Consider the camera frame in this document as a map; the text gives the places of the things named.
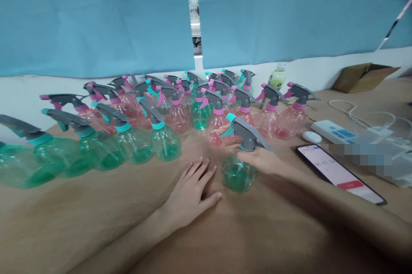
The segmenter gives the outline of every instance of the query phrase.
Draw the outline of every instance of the red button on screen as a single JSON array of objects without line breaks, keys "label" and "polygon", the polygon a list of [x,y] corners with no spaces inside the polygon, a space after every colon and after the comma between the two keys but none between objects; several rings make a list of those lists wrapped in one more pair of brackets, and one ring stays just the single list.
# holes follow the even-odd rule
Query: red button on screen
[{"label": "red button on screen", "polygon": [[360,181],[352,181],[352,182],[346,182],[346,183],[342,183],[342,184],[338,184],[339,188],[342,188],[343,190],[349,190],[352,188],[356,188],[356,187],[362,187],[363,184]]}]

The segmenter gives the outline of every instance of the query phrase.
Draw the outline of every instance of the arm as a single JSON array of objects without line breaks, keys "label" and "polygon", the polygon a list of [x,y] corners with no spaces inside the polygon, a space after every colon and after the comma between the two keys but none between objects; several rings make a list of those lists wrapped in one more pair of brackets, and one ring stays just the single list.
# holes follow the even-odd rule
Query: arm
[{"label": "arm", "polygon": [[214,193],[201,200],[203,189],[216,172],[206,171],[209,160],[189,163],[167,202],[141,224],[103,248],[69,273],[126,273],[154,246],[177,229],[187,226],[222,196]]}]

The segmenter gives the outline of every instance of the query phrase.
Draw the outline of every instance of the power strip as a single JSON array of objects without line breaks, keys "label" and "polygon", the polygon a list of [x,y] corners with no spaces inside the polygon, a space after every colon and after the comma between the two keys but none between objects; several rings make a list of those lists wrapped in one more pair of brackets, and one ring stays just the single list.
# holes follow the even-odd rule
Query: power strip
[{"label": "power strip", "polygon": [[355,144],[353,139],[357,137],[354,133],[329,120],[314,122],[310,128],[335,144]]}]

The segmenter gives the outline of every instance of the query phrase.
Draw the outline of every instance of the hand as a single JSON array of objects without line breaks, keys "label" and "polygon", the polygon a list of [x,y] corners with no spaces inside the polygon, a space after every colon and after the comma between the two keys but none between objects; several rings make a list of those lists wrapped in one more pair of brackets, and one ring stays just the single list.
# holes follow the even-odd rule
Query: hand
[{"label": "hand", "polygon": [[222,193],[217,192],[201,200],[205,185],[216,172],[216,166],[214,166],[204,173],[209,162],[209,159],[203,161],[201,157],[198,161],[189,163],[169,199],[162,207],[166,217],[170,219],[170,223],[176,229],[190,224],[222,197]]}]

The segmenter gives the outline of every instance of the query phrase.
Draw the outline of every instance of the cardboard box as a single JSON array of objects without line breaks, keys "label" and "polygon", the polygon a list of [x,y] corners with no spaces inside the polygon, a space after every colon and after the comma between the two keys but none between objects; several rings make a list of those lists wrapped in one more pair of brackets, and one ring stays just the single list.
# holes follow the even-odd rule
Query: cardboard box
[{"label": "cardboard box", "polygon": [[333,88],[344,93],[372,90],[399,68],[372,63],[348,66],[343,69]]}]

